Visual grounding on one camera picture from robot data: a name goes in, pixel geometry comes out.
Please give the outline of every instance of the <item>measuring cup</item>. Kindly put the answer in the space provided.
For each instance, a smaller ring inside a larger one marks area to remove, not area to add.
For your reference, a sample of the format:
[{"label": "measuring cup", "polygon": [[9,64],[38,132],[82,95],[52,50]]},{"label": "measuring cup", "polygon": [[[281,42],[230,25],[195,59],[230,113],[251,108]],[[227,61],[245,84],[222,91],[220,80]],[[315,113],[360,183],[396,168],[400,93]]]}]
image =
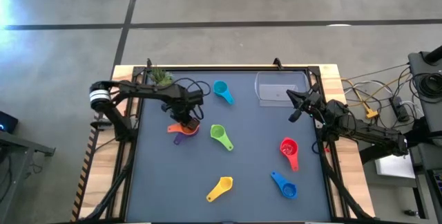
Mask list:
[{"label": "measuring cup", "polygon": [[298,144],[291,138],[282,140],[279,150],[287,157],[290,162],[291,170],[298,171]]},{"label": "measuring cup", "polygon": [[227,137],[226,129],[221,124],[212,124],[210,136],[220,141],[228,151],[233,150],[233,144]]},{"label": "measuring cup", "polygon": [[275,180],[275,183],[278,185],[283,196],[288,199],[296,199],[298,197],[298,190],[296,189],[296,185],[286,180],[281,174],[276,171],[273,171],[270,176]]},{"label": "measuring cup", "polygon": [[173,140],[173,143],[176,145],[179,145],[181,141],[185,140],[186,138],[190,138],[198,134],[198,130],[200,129],[200,126],[198,125],[195,130],[190,130],[189,128],[183,127],[180,123],[171,124],[167,127],[168,133],[174,133],[176,132],[177,135],[175,136],[175,139]]},{"label": "measuring cup", "polygon": [[212,191],[206,196],[208,202],[213,202],[217,197],[226,191],[230,190],[233,186],[233,178],[230,176],[224,176],[220,178],[218,184],[212,189]]},{"label": "measuring cup", "polygon": [[216,95],[223,97],[229,104],[235,103],[235,100],[232,97],[232,94],[230,94],[229,87],[227,86],[226,82],[223,81],[215,81],[215,84],[213,85],[213,91]]}]

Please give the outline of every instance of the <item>metal stand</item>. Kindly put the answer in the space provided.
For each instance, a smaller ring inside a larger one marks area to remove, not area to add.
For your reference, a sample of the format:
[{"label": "metal stand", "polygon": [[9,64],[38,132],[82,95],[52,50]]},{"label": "metal stand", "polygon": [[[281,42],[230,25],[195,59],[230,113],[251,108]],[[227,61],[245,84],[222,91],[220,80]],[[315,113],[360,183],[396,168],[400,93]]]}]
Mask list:
[{"label": "metal stand", "polygon": [[8,159],[5,159],[2,163],[8,164],[7,172],[2,174],[10,177],[10,184],[7,183],[8,180],[5,180],[4,185],[0,185],[0,192],[5,194],[0,202],[0,223],[7,223],[9,210],[17,198],[17,189],[22,186],[26,178],[34,152],[38,151],[44,153],[45,156],[53,156],[55,148],[37,144],[2,131],[0,131],[0,147],[3,152],[6,150],[8,153],[6,155]]}]

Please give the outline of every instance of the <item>concrete floor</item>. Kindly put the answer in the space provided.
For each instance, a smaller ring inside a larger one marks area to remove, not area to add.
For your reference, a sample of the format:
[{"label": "concrete floor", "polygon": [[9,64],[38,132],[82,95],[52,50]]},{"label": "concrete floor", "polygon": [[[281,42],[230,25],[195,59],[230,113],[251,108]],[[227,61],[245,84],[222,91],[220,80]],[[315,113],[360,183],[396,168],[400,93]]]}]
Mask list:
[{"label": "concrete floor", "polygon": [[[0,26],[118,24],[127,5],[128,0],[0,0]],[[133,23],[425,18],[442,18],[442,0],[137,0]],[[20,119],[19,136],[57,147],[53,158],[39,159],[44,170],[26,181],[11,223],[70,218],[93,115],[88,87],[109,78],[120,34],[0,30],[0,110]],[[122,64],[145,64],[148,57],[155,64],[269,64],[279,57],[283,63],[338,64],[343,77],[352,77],[404,64],[408,53],[432,50],[441,39],[442,25],[436,24],[131,30]],[[388,82],[402,69],[355,82]],[[401,96],[410,99],[406,88]],[[355,112],[363,116],[362,109]],[[392,123],[391,111],[384,118]],[[411,189],[370,185],[369,190],[377,217],[435,223],[401,213],[414,206]]]}]

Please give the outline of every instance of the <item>purple measuring cup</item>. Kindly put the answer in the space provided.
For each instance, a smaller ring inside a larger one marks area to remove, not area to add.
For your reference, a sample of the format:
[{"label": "purple measuring cup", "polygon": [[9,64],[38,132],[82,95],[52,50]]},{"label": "purple measuring cup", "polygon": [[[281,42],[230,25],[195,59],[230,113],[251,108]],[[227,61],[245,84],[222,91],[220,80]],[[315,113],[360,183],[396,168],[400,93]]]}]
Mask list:
[{"label": "purple measuring cup", "polygon": [[200,131],[200,127],[197,127],[196,131],[192,134],[184,134],[184,133],[178,133],[175,136],[175,139],[173,140],[173,143],[176,145],[179,145],[181,141],[184,141],[186,138],[193,137],[198,134],[198,131]]}]

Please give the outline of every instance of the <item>green plant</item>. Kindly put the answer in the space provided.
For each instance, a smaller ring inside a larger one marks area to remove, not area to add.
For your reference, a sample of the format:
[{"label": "green plant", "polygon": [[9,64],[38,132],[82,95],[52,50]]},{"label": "green plant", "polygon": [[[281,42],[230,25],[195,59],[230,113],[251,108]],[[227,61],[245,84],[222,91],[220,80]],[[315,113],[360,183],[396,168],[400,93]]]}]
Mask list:
[{"label": "green plant", "polygon": [[166,72],[164,69],[158,68],[157,66],[152,67],[149,77],[153,83],[158,86],[170,85],[173,80],[172,73]]}]

